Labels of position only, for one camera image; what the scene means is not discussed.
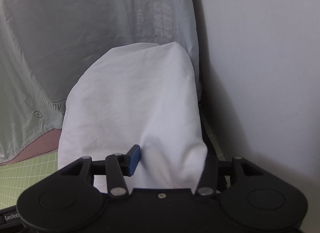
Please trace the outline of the white shirt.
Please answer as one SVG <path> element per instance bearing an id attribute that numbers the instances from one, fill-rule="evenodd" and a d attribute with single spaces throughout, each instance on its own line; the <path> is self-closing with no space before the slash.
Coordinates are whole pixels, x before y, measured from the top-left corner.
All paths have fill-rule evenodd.
<path id="1" fill-rule="evenodd" d="M 94 161 L 139 145 L 127 187 L 191 189 L 207 155 L 194 69 L 177 42 L 115 47 L 78 80 L 66 100 L 58 167 Z"/>

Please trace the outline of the pink bag base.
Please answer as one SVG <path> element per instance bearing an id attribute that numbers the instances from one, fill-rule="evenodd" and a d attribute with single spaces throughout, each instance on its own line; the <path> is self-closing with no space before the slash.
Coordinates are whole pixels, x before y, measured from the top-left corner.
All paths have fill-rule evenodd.
<path id="1" fill-rule="evenodd" d="M 3 162 L 1 165 L 13 164 L 20 161 L 28 160 L 47 153 L 55 152 L 59 146 L 61 136 L 60 129 L 52 129 L 41 135 L 34 142 L 29 144 L 11 161 Z"/>

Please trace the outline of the green grid cutting mat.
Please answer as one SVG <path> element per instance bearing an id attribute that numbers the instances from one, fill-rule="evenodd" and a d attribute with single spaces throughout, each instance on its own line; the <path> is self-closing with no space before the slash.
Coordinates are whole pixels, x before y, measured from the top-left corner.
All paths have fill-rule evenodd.
<path id="1" fill-rule="evenodd" d="M 14 206 L 27 188 L 57 171 L 57 152 L 1 166 L 0 207 Z"/>

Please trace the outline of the carrot print storage bag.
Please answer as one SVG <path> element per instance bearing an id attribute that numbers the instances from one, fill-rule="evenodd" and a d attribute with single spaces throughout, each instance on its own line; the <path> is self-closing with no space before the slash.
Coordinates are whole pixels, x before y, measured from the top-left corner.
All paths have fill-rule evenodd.
<path id="1" fill-rule="evenodd" d="M 193 0 L 1 0 L 1 162 L 62 127 L 70 90 L 108 50 L 173 41 L 199 73 Z"/>

